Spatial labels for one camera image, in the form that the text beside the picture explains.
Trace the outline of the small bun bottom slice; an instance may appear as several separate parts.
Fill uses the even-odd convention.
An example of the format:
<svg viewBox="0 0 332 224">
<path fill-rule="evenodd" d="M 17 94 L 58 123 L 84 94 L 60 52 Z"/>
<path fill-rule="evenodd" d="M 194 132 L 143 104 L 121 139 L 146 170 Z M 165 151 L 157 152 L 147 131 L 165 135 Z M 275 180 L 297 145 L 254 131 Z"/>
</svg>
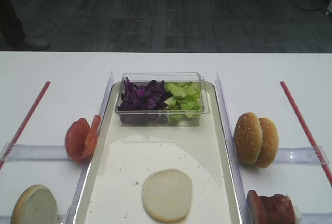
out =
<svg viewBox="0 0 332 224">
<path fill-rule="evenodd" d="M 143 207 L 150 217 L 162 223 L 185 219 L 191 200 L 192 180 L 178 169 L 156 171 L 143 182 Z"/>
</svg>

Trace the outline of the green lettuce leaves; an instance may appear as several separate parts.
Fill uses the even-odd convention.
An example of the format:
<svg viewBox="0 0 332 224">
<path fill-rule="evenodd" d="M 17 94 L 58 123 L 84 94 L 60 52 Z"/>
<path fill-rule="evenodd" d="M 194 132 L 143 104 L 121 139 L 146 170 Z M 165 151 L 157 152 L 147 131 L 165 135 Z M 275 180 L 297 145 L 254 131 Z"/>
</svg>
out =
<svg viewBox="0 0 332 224">
<path fill-rule="evenodd" d="M 167 110 L 181 112 L 181 114 L 168 115 L 168 124 L 179 124 L 182 120 L 198 123 L 203 107 L 199 83 L 191 81 L 167 82 L 165 89 L 172 94 L 166 100 Z"/>
</svg>

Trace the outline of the rear tomato slice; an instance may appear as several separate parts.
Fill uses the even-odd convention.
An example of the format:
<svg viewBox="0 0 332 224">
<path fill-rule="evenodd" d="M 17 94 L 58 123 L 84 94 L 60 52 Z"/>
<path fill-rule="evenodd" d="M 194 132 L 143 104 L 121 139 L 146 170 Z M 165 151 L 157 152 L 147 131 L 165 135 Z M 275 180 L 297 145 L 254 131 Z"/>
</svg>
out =
<svg viewBox="0 0 332 224">
<path fill-rule="evenodd" d="M 86 139 L 85 139 L 84 150 L 80 156 L 80 158 L 82 160 L 91 156 L 96 148 L 97 141 L 98 141 L 97 130 L 99 128 L 101 120 L 102 120 L 102 117 L 100 115 L 95 115 L 93 118 L 90 131 L 88 132 L 88 135 L 86 136 Z"/>
</svg>

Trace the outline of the tomato slice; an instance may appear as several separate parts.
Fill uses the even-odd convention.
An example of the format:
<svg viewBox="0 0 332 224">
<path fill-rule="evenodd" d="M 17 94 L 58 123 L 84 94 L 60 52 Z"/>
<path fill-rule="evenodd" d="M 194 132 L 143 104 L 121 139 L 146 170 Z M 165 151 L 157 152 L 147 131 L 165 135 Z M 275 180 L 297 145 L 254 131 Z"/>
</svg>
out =
<svg viewBox="0 0 332 224">
<path fill-rule="evenodd" d="M 88 132 L 88 135 L 86 136 L 86 139 L 85 139 L 84 150 L 80 156 L 80 158 L 82 160 L 91 156 L 96 148 L 97 141 L 98 141 L 97 130 L 99 128 L 101 120 L 102 120 L 102 117 L 100 115 L 95 115 L 93 118 L 90 131 Z"/>
<path fill-rule="evenodd" d="M 68 129 L 65 136 L 65 148 L 67 155 L 76 163 L 82 162 L 80 156 L 85 149 L 85 139 L 90 126 L 85 118 L 80 118 Z"/>
</svg>

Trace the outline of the front tomato slice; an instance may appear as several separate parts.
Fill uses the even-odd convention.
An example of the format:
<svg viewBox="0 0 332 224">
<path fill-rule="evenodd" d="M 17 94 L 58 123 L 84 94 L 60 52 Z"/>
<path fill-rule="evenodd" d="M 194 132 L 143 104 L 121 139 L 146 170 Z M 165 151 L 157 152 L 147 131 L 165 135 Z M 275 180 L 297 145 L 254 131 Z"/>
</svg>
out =
<svg viewBox="0 0 332 224">
<path fill-rule="evenodd" d="M 85 149 L 85 139 L 90 126 L 85 118 L 80 118 L 68 129 L 65 136 L 65 148 L 67 155 L 76 163 L 82 162 L 80 156 Z"/>
</svg>

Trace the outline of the rear red meat patties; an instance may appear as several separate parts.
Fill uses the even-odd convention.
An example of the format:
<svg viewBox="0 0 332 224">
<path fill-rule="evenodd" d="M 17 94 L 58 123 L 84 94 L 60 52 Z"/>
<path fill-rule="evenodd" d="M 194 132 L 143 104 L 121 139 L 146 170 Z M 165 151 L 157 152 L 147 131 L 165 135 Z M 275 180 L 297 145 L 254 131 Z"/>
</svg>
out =
<svg viewBox="0 0 332 224">
<path fill-rule="evenodd" d="M 260 196 L 265 209 L 267 223 L 296 223 L 292 202 L 287 195 L 275 194 L 271 197 Z"/>
</svg>

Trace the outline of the clear plastic salad container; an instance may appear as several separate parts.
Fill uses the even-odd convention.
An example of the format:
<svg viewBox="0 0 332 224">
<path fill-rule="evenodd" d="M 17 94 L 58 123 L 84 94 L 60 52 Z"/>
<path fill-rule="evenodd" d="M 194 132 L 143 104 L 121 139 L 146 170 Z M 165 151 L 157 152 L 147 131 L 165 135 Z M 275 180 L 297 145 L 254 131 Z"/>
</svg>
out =
<svg viewBox="0 0 332 224">
<path fill-rule="evenodd" d="M 209 112 L 197 72 L 124 73 L 115 106 L 124 126 L 196 126 Z"/>
</svg>

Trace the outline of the purple cabbage leaves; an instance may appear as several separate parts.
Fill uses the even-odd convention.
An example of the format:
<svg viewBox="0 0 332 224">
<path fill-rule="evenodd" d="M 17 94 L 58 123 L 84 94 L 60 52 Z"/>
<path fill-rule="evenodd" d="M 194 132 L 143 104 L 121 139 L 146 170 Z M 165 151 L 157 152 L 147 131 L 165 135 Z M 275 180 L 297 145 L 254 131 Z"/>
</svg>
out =
<svg viewBox="0 0 332 224">
<path fill-rule="evenodd" d="M 166 117 L 160 114 L 151 114 L 151 111 L 161 111 L 168 107 L 166 100 L 172 96 L 165 89 L 165 82 L 151 80 L 147 85 L 137 86 L 128 78 L 121 92 L 121 104 L 118 111 L 130 111 L 131 114 L 121 114 L 120 121 L 123 125 L 148 125 L 163 123 Z"/>
</svg>

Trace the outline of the front sesame bun top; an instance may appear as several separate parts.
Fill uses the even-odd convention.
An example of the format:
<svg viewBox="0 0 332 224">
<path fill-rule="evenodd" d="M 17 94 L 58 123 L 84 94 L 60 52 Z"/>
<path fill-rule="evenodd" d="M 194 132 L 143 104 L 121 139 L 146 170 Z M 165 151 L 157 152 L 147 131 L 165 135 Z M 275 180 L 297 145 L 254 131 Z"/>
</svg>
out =
<svg viewBox="0 0 332 224">
<path fill-rule="evenodd" d="M 244 113 L 238 118 L 233 140 L 241 162 L 253 164 L 257 161 L 262 146 L 262 128 L 256 114 Z"/>
</svg>

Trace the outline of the sesame bun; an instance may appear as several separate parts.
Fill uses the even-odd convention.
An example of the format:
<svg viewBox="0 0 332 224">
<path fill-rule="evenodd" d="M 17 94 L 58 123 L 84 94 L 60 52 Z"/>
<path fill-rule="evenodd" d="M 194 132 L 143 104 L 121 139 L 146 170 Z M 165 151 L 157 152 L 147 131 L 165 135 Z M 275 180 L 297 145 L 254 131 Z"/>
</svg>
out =
<svg viewBox="0 0 332 224">
<path fill-rule="evenodd" d="M 238 118 L 233 140 L 241 162 L 253 164 L 257 161 L 262 146 L 262 128 L 256 114 L 244 113 Z"/>
<path fill-rule="evenodd" d="M 268 118 L 259 118 L 259 122 L 262 128 L 262 146 L 255 165 L 267 168 L 275 160 L 278 152 L 278 131 L 274 122 Z"/>
</svg>

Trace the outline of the white metal tray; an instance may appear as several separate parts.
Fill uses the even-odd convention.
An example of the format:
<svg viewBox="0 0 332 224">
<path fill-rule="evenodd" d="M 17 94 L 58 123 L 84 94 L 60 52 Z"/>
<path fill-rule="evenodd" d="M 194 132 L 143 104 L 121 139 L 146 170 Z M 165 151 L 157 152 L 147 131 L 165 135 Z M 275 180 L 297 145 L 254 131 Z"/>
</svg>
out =
<svg viewBox="0 0 332 224">
<path fill-rule="evenodd" d="M 192 180 L 184 223 L 242 223 L 233 187 L 216 90 L 205 83 L 210 111 L 198 126 L 124 127 L 113 85 L 74 223 L 154 223 L 143 208 L 142 185 L 152 173 L 178 169 Z"/>
</svg>

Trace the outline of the rear sesame bun top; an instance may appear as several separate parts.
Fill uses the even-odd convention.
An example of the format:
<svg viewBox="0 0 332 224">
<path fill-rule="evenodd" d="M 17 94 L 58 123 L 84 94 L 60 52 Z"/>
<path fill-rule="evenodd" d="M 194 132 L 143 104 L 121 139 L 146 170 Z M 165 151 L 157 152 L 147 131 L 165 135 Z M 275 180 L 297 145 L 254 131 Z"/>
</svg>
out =
<svg viewBox="0 0 332 224">
<path fill-rule="evenodd" d="M 262 128 L 262 146 L 255 165 L 267 168 L 275 160 L 278 152 L 278 131 L 274 122 L 268 118 L 259 118 L 259 122 Z"/>
</svg>

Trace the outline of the right upper clear pusher track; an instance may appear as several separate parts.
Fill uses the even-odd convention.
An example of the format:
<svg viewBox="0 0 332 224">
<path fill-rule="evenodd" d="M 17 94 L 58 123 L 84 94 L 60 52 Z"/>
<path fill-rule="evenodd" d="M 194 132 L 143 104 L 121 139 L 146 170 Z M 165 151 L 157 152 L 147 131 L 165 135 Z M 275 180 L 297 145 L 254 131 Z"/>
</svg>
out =
<svg viewBox="0 0 332 224">
<path fill-rule="evenodd" d="M 321 146 L 280 147 L 273 163 L 327 165 L 329 159 Z"/>
</svg>

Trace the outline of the clear pusher track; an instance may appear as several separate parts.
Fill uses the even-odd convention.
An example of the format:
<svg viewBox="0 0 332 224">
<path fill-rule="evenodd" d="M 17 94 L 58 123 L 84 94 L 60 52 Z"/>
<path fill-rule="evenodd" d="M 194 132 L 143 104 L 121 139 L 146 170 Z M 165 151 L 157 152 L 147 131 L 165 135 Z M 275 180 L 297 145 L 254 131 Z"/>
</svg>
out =
<svg viewBox="0 0 332 224">
<path fill-rule="evenodd" d="M 327 165 L 329 159 L 321 146 L 280 147 L 273 163 Z"/>
<path fill-rule="evenodd" d="M 296 224 L 332 224 L 330 213 L 301 213 L 298 206 L 294 206 Z"/>
<path fill-rule="evenodd" d="M 65 147 L 59 145 L 6 144 L 1 161 L 69 161 Z"/>
</svg>

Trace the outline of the left long clear divider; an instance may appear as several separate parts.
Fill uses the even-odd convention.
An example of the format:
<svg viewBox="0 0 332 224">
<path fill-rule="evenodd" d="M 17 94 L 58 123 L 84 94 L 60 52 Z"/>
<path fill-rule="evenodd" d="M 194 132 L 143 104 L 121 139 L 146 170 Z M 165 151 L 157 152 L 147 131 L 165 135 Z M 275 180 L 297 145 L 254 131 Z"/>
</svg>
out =
<svg viewBox="0 0 332 224">
<path fill-rule="evenodd" d="M 93 134 L 96 137 L 98 137 L 98 135 L 99 135 L 100 125 L 102 124 L 102 119 L 103 119 L 106 109 L 107 109 L 109 95 L 110 95 L 113 84 L 114 84 L 114 75 L 113 75 L 113 72 L 111 71 L 108 82 L 107 82 L 107 86 L 105 89 L 105 93 L 103 96 L 103 100 L 101 103 L 101 107 L 99 110 L 99 114 L 98 114 L 98 116 L 94 117 L 93 122 L 92 122 Z M 73 200 L 68 209 L 68 212 L 66 215 L 66 220 L 64 221 L 64 223 L 76 223 L 76 219 L 78 216 L 78 209 L 79 209 L 80 203 L 82 201 L 83 192 L 85 189 L 88 173 L 89 173 L 90 166 L 91 166 L 91 162 L 90 162 L 91 159 L 92 159 L 92 157 L 90 157 L 87 161 L 83 162 L 83 166 L 82 166 L 82 169 L 80 172 L 79 180 L 77 182 Z"/>
</svg>

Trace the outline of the left upper clear pusher track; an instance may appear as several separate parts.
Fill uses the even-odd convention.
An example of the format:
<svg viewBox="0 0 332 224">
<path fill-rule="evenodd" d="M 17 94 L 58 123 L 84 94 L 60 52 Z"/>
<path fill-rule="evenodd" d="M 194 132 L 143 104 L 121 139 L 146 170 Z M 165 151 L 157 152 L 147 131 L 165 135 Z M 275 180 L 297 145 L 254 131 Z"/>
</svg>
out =
<svg viewBox="0 0 332 224">
<path fill-rule="evenodd" d="M 6 144 L 1 161 L 69 161 L 65 147 L 59 145 Z"/>
</svg>

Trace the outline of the large bun bottom slice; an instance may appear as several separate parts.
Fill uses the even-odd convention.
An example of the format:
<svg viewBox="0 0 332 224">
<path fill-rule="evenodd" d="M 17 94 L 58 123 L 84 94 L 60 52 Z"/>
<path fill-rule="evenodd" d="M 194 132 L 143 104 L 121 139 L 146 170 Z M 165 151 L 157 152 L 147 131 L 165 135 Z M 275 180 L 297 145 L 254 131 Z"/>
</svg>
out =
<svg viewBox="0 0 332 224">
<path fill-rule="evenodd" d="M 28 187 L 18 198 L 10 223 L 58 223 L 57 201 L 44 185 Z"/>
</svg>

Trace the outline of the person leg and shoe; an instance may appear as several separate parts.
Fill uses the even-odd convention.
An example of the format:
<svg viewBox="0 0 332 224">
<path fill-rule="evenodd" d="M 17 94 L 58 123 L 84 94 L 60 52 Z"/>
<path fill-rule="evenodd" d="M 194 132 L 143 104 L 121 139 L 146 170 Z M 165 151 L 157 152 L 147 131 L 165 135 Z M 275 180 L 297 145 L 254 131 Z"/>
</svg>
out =
<svg viewBox="0 0 332 224">
<path fill-rule="evenodd" d="M 50 47 L 48 41 L 26 35 L 10 0 L 1 0 L 1 34 L 16 51 L 44 51 Z"/>
</svg>

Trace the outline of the right lower clear pusher track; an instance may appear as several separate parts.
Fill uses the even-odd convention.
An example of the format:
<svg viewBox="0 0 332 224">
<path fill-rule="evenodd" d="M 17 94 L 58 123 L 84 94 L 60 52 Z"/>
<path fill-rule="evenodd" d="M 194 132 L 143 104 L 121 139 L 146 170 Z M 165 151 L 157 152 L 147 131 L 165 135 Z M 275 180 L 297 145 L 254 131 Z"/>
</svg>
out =
<svg viewBox="0 0 332 224">
<path fill-rule="evenodd" d="M 294 206 L 296 224 L 332 224 L 330 213 L 301 213 L 298 206 Z"/>
</svg>

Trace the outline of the right red rail strip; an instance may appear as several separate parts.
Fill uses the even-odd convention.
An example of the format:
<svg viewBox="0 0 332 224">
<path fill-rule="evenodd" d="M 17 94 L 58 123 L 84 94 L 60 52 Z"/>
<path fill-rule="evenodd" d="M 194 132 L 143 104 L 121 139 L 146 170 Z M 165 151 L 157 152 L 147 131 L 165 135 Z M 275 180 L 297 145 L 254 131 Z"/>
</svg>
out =
<svg viewBox="0 0 332 224">
<path fill-rule="evenodd" d="M 291 104 L 291 106 L 293 108 L 293 111 L 296 114 L 303 131 L 305 132 L 311 146 L 313 147 L 313 149 L 314 149 L 314 151 L 315 151 L 315 153 L 316 153 L 316 155 L 317 155 L 317 157 L 318 157 L 318 159 L 321 163 L 321 167 L 322 167 L 322 169 L 323 169 L 323 171 L 324 171 L 324 173 L 325 173 L 325 175 L 326 175 L 326 177 L 327 177 L 327 179 L 328 179 L 328 181 L 331 185 L 331 171 L 328 167 L 328 163 L 323 161 L 323 159 L 324 159 L 323 151 L 321 149 L 319 149 L 319 146 L 317 145 L 317 143 L 316 143 L 309 127 L 307 126 L 306 121 L 303 118 L 303 116 L 302 116 L 302 114 L 301 114 L 301 112 L 300 112 L 300 110 L 299 110 L 299 108 L 298 108 L 291 92 L 289 91 L 286 83 L 284 81 L 280 81 L 280 85 L 281 85 L 281 87 L 282 87 L 289 103 Z"/>
</svg>

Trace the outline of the red rail strip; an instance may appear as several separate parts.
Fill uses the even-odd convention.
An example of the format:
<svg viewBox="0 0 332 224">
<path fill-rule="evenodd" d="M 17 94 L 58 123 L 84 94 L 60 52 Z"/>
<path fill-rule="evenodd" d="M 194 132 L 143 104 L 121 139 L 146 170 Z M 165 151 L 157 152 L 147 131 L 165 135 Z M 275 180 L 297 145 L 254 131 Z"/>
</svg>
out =
<svg viewBox="0 0 332 224">
<path fill-rule="evenodd" d="M 309 127 L 307 126 L 306 121 L 303 118 L 303 116 L 302 116 L 302 114 L 301 114 L 301 112 L 300 112 L 300 110 L 299 110 L 299 108 L 298 108 L 291 92 L 289 91 L 286 83 L 284 81 L 280 81 L 280 85 L 281 85 L 281 87 L 282 87 L 289 103 L 291 104 L 291 106 L 293 108 L 293 111 L 296 114 L 303 131 L 305 132 L 311 146 L 313 147 L 313 149 L 314 149 L 314 151 L 315 151 L 315 153 L 316 153 L 316 155 L 317 155 L 317 157 L 318 157 L 318 159 L 321 163 L 321 167 L 322 167 L 322 169 L 323 169 L 323 171 L 324 171 L 324 173 L 325 173 L 325 175 L 326 175 L 326 177 L 327 177 L 327 179 L 328 179 L 328 181 L 331 185 L 331 171 L 328 167 L 328 163 L 323 161 L 323 159 L 324 159 L 323 151 L 321 149 L 319 149 L 319 146 L 317 145 L 317 143 L 316 143 Z"/>
<path fill-rule="evenodd" d="M 16 144 L 17 140 L 19 139 L 20 135 L 22 134 L 24 128 L 26 127 L 28 121 L 30 120 L 32 114 L 34 113 L 35 109 L 39 105 L 40 101 L 42 100 L 43 96 L 45 95 L 47 89 L 49 88 L 51 82 L 46 81 L 43 88 L 41 89 L 39 95 L 37 96 L 36 100 L 34 101 L 33 105 L 29 109 L 28 113 L 26 114 L 25 118 L 23 119 L 22 123 L 20 124 L 18 130 L 16 131 L 15 135 L 13 136 L 12 140 L 10 143 L 8 143 L 2 152 L 1 155 L 1 166 L 0 168 L 2 169 L 4 163 L 5 163 L 5 158 L 9 155 L 10 151 Z"/>
</svg>

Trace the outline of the left red rail strip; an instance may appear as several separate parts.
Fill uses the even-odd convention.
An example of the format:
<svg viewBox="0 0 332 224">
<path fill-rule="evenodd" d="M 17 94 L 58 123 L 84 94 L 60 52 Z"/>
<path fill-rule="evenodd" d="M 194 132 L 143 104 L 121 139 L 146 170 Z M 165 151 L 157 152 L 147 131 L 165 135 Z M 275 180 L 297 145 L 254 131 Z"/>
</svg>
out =
<svg viewBox="0 0 332 224">
<path fill-rule="evenodd" d="M 15 135 L 13 136 L 12 140 L 10 143 L 8 143 L 2 152 L 1 155 L 1 166 L 0 168 L 2 169 L 4 163 L 5 163 L 5 158 L 9 155 L 10 151 L 16 144 L 17 140 L 19 139 L 20 135 L 22 134 L 24 128 L 26 127 L 28 121 L 30 120 L 32 114 L 34 113 L 35 109 L 39 105 L 40 101 L 42 100 L 43 96 L 45 95 L 47 89 L 49 88 L 51 82 L 46 81 L 43 88 L 41 89 L 39 95 L 37 96 L 36 100 L 34 101 L 33 105 L 29 109 L 28 113 L 26 114 L 25 118 L 23 119 L 22 123 L 20 124 L 18 130 L 16 131 Z"/>
</svg>

